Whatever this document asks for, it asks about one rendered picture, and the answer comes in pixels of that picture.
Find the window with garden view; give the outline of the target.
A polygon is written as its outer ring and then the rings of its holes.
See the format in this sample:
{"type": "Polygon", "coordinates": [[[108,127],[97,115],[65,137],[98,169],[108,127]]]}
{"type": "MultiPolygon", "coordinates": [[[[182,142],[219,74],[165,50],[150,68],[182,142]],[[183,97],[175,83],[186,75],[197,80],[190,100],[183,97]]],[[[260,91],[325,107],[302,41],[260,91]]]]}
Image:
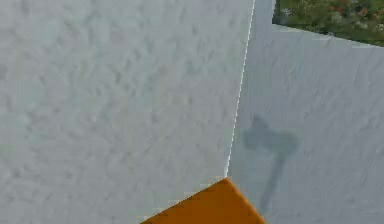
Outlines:
{"type": "Polygon", "coordinates": [[[276,0],[272,23],[384,47],[384,0],[276,0]]]}

